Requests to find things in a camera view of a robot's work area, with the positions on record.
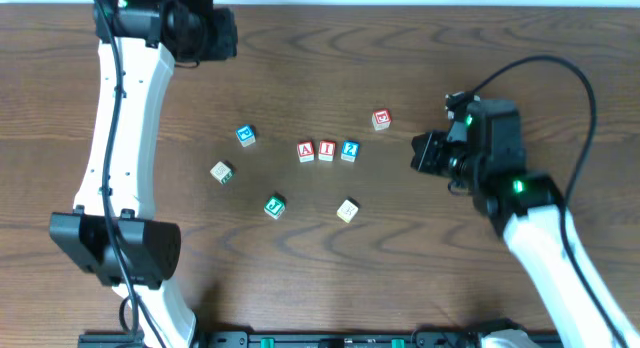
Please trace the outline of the red letter A block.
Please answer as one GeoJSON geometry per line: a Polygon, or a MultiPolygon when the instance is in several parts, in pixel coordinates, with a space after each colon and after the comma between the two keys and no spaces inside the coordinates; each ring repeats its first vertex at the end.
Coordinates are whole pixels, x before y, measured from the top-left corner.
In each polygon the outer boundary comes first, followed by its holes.
{"type": "Polygon", "coordinates": [[[304,141],[297,144],[297,154],[300,163],[315,160],[315,150],[312,141],[304,141]]]}

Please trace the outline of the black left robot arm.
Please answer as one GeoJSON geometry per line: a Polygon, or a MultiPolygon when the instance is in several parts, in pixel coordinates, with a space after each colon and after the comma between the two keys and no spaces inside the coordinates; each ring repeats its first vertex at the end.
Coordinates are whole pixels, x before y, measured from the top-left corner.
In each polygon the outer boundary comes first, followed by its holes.
{"type": "Polygon", "coordinates": [[[68,213],[49,233],[121,296],[114,347],[194,347],[198,320],[175,272],[181,233],[156,219],[154,162],[162,105],[179,66],[237,54],[231,10],[214,0],[93,0],[100,93],[93,140],[68,213]]]}

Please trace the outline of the blue number 2 block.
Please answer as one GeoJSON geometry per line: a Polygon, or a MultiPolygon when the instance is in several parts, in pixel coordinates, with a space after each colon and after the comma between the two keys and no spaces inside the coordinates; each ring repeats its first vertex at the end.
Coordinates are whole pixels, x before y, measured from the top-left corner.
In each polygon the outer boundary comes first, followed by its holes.
{"type": "Polygon", "coordinates": [[[341,149],[341,159],[348,162],[354,162],[357,159],[360,144],[355,141],[345,140],[341,149]]]}

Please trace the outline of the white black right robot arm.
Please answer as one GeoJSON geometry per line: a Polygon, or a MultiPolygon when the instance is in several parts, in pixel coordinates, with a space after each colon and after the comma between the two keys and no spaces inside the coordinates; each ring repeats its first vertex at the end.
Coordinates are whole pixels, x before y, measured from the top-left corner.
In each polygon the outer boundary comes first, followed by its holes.
{"type": "Polygon", "coordinates": [[[449,95],[447,131],[413,138],[412,169],[449,179],[492,224],[536,287],[566,347],[636,347],[639,332],[589,259],[551,176],[526,167],[514,102],[449,95]]]}

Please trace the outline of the red letter I block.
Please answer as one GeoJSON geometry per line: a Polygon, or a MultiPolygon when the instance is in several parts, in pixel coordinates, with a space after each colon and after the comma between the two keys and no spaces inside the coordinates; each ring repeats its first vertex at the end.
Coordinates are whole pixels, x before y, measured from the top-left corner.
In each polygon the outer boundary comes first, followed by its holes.
{"type": "Polygon", "coordinates": [[[319,143],[318,159],[321,161],[331,162],[334,160],[335,151],[336,151],[335,142],[322,140],[319,143]]]}

